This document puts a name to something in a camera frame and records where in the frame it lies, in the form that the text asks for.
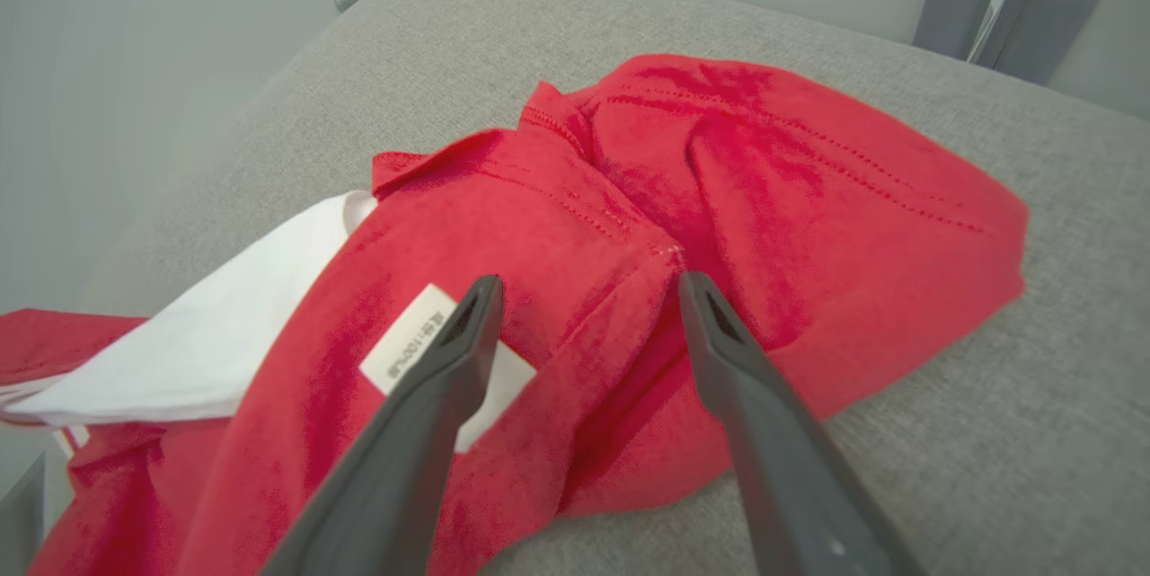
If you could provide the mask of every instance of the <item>red shirt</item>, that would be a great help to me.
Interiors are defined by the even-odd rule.
[[[1022,291],[1010,191],[844,94],[733,61],[649,55],[582,92],[542,84],[516,130],[379,154],[374,194],[229,423],[112,425],[129,440],[77,454],[90,483],[32,574],[256,573],[382,404],[358,367],[428,284],[458,300],[500,274],[501,338],[538,370],[457,454],[431,574],[729,468],[691,381],[685,269],[821,417]],[[108,539],[125,531],[144,538]]]

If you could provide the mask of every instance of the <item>wrinkled fabric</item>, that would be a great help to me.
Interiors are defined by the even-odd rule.
[[[145,318],[0,315],[0,385],[61,376]],[[90,425],[68,462],[75,499],[29,574],[171,574],[227,420]]]
[[[169,461],[150,454],[138,485],[118,486],[159,502],[139,506],[177,558],[155,573],[258,571],[382,404],[359,363],[428,284],[459,300],[500,274],[500,337],[538,370],[457,454],[431,574],[474,573],[559,515],[668,504],[729,468],[690,376],[674,293],[687,269],[714,278],[821,417],[1022,291],[1027,213],[1010,191],[875,109],[747,63],[649,55],[582,92],[542,84],[516,130],[379,154],[374,194],[213,451],[179,455],[198,477],[169,505],[171,484],[147,473]],[[124,551],[140,567],[118,574],[151,573]],[[33,568],[56,573],[43,556]]]
[[[230,417],[296,306],[375,203],[351,191],[312,205],[0,416],[53,425]]]

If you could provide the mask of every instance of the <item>white fabric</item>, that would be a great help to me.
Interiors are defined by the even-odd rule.
[[[391,394],[404,375],[423,358],[423,352],[428,351],[432,339],[446,325],[455,307],[457,302],[439,286],[427,285],[399,314],[396,322],[383,331],[360,363],[360,371],[384,395]],[[503,340],[497,343],[483,405],[460,425],[455,436],[455,452],[466,453],[471,448],[535,375],[535,368],[512,347]]]
[[[376,205],[366,191],[279,224],[129,335],[5,412],[53,425],[225,417],[296,306]]]
[[[3,409],[3,405],[21,401],[26,399],[26,397],[43,392],[45,389],[60,383],[61,379],[63,379],[63,376],[47,376],[47,378],[40,378],[37,381],[25,381],[25,383],[14,383],[12,385],[0,386],[0,410]],[[3,417],[3,420],[8,422],[28,423],[37,423],[37,421],[39,421],[37,417]]]

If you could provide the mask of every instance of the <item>gray upholstered surface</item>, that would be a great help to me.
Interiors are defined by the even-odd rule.
[[[911,47],[723,0],[361,0],[156,200],[87,307],[148,314],[377,151],[513,125],[537,80],[629,55],[782,66],[891,113],[1032,208],[1021,301],[831,423],[933,574],[1150,565],[1150,125]],[[490,574],[744,574],[730,478],[673,507],[562,521]]]

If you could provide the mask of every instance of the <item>stitching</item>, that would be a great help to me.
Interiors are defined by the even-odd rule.
[[[607,98],[607,100],[603,101],[603,105],[636,105],[636,106],[647,106],[647,108],[650,108],[650,106],[652,106],[651,102],[638,101],[635,98],[629,98],[629,97],[612,97],[612,98]],[[693,113],[688,113],[688,110],[682,110],[682,109],[664,108],[664,106],[659,106],[658,109],[666,110],[666,113],[672,113],[672,114],[682,114],[682,116],[689,116],[689,114],[693,114]],[[724,116],[724,117],[733,118],[733,121],[745,122],[745,118],[743,116],[736,116],[736,114],[727,113],[727,110],[719,109],[719,113],[721,113],[722,116]],[[782,118],[774,116],[772,113],[766,113],[766,110],[764,110],[764,113],[768,114],[768,116],[772,116],[773,118],[775,118],[775,121],[783,122]],[[967,224],[967,223],[965,223],[965,221],[948,220],[948,218],[945,218],[945,216],[935,215],[935,213],[933,213],[933,212],[920,210],[920,208],[915,208],[915,207],[913,207],[913,205],[903,203],[903,202],[900,202],[900,200],[895,199],[894,195],[890,194],[890,192],[882,191],[882,190],[880,190],[880,187],[875,187],[873,183],[868,183],[867,179],[862,179],[861,176],[851,174],[851,171],[846,170],[845,167],[838,166],[838,163],[836,163],[836,162],[828,161],[828,159],[822,158],[821,154],[814,153],[814,151],[812,151],[812,153],[810,153],[808,155],[810,155],[811,159],[814,159],[814,161],[821,162],[826,167],[830,167],[831,170],[838,171],[839,175],[846,176],[848,179],[851,179],[852,182],[860,184],[860,186],[862,186],[862,187],[867,187],[868,191],[873,191],[874,194],[880,195],[880,198],[882,198],[882,199],[890,200],[891,203],[898,205],[899,208],[904,208],[904,210],[911,212],[911,213],[913,213],[913,215],[923,216],[923,218],[926,218],[926,220],[937,221],[938,223],[942,223],[942,224],[953,224],[953,226],[956,226],[956,228],[966,229],[966,231],[969,231],[969,232],[977,232],[977,235],[982,235],[982,236],[987,236],[988,235],[988,232],[986,231],[986,229],[982,229],[982,228],[979,228],[979,226],[974,226],[974,224]],[[904,183],[904,184],[910,190],[914,190],[914,187],[910,186],[907,183]],[[952,205],[952,207],[957,207],[957,208],[961,207],[961,203],[950,203],[950,205]]]
[[[667,253],[669,253],[670,256],[672,256],[672,263],[675,263],[675,261],[677,261],[678,266],[685,266],[685,261],[683,261],[682,252],[683,252],[683,248],[681,247],[681,245],[673,245],[669,248],[658,249],[658,252],[654,253],[653,258],[661,258],[664,255],[667,255]]]
[[[575,151],[583,151],[583,145],[578,141],[578,138],[575,138],[575,133],[570,133],[567,126],[560,125],[559,121],[547,116],[543,110],[538,110],[534,106],[524,106],[521,118],[529,125],[543,126],[543,129],[555,131],[555,133],[561,135],[566,139],[568,145],[574,146]]]
[[[534,191],[537,192],[537,194],[546,195],[547,199],[554,200],[555,203],[559,203],[560,207],[562,207],[565,210],[570,212],[572,215],[575,215],[576,218],[584,221],[584,223],[586,224],[591,224],[593,229],[597,229],[597,231],[603,232],[603,235],[607,236],[608,239],[622,240],[620,239],[620,237],[612,235],[612,232],[610,232],[608,229],[603,228],[603,224],[599,224],[599,221],[592,220],[591,216],[584,215],[583,212],[576,210],[576,208],[573,208],[572,205],[565,203],[564,200],[560,200],[558,198],[558,195],[551,194],[551,192],[549,191],[542,191],[538,187],[531,187],[529,186],[529,184],[516,182],[516,179],[509,179],[507,178],[507,176],[492,174],[492,171],[484,170],[484,168],[478,167],[477,163],[475,162],[468,162],[468,166],[473,167],[474,170],[477,171],[477,174],[480,175],[491,176],[493,179],[501,179],[501,182],[505,183],[518,184],[519,187],[524,187],[524,190]]]
[[[600,298],[598,302],[596,302],[595,307],[591,307],[590,310],[586,310],[586,315],[583,315],[583,317],[580,318],[577,323],[573,323],[570,329],[568,329],[567,332],[564,333],[562,337],[559,339],[559,344],[555,346],[555,351],[552,352],[552,354],[547,356],[546,360],[544,360],[542,367],[549,367],[551,364],[551,359],[558,356],[560,352],[562,352],[565,347],[567,347],[568,344],[572,343],[572,339],[575,339],[576,331],[580,331],[581,329],[583,329],[583,327],[586,327],[586,323],[590,322],[592,317],[596,317],[596,315],[599,314],[599,310],[603,309],[604,305],[606,305],[613,297],[615,297],[615,294],[622,292],[622,290],[624,290],[624,286],[627,286],[629,282],[631,282],[632,278],[635,278],[637,274],[642,271],[642,269],[646,268],[646,266],[650,264],[651,261],[657,260],[657,258],[660,258],[665,253],[675,252],[675,249],[682,249],[682,248],[677,247],[677,245],[673,245],[673,247],[670,248],[660,249],[660,252],[654,253],[654,255],[650,258],[644,258],[643,261],[638,261],[638,263],[635,264],[635,268],[631,269],[629,274],[627,274],[627,277],[623,277],[622,281],[618,282],[618,284],[613,286],[612,290],[608,290],[607,294],[604,294],[604,297]]]
[[[665,94],[665,97],[676,97],[680,98],[680,100],[706,100],[706,101],[720,102],[720,105],[722,105],[723,102],[722,98],[714,97],[714,94],[666,92],[666,90],[660,90],[660,89],[636,89],[627,84],[621,85],[620,89],[629,90],[629,92]],[[607,98],[606,101],[614,101],[614,100],[615,98]],[[919,194],[925,195],[926,199],[937,200],[937,202],[940,203],[949,203],[952,205],[952,207],[954,208],[963,207],[960,202],[952,202],[952,200],[944,199],[941,195],[931,194],[931,192],[918,190],[915,186],[913,186],[913,184],[898,178],[898,176],[890,174],[890,171],[884,170],[884,168],[879,166],[877,162],[874,162],[872,161],[872,159],[868,159],[866,154],[859,153],[859,151],[853,149],[853,147],[851,146],[843,145],[843,143],[837,141],[837,139],[828,137],[828,135],[826,133],[821,133],[821,131],[810,129],[810,126],[803,125],[800,124],[800,122],[790,121],[790,118],[779,116],[779,114],[776,113],[769,113],[769,110],[765,109],[757,109],[757,110],[759,110],[759,113],[764,113],[766,116],[772,117],[773,121],[781,122],[784,125],[793,126],[793,129],[804,131],[804,133],[812,135],[812,137],[821,139],[821,141],[829,143],[830,146],[836,146],[838,147],[838,149],[845,151],[845,153],[853,155],[854,159],[859,159],[859,161],[865,162],[866,166],[873,167],[874,170],[879,170],[880,174],[885,175],[887,178],[892,179],[892,182],[900,184],[900,186],[907,187],[907,190],[919,192]]]
[[[516,166],[516,163],[514,162],[500,161],[498,162],[498,166],[506,167],[508,168],[508,170],[522,171],[526,175],[534,175],[534,171],[530,171],[527,167]],[[575,194],[574,191],[566,190],[565,187],[564,192],[566,192],[566,194],[569,195],[569,198],[575,199],[576,202],[578,203],[583,202],[583,199],[578,194]],[[600,215],[607,216],[607,218],[615,221],[615,223],[619,224],[619,228],[623,229],[623,232],[627,232],[628,236],[631,235],[631,226],[627,224],[627,221],[620,220],[614,212],[607,210],[607,208],[600,208],[599,213]]]
[[[583,100],[580,105],[575,106],[575,109],[578,109],[578,113],[586,113],[586,109],[592,108],[593,105],[598,105],[599,98],[604,97],[604,94],[608,93],[608,89],[595,89],[595,92],[592,92],[586,100]]]

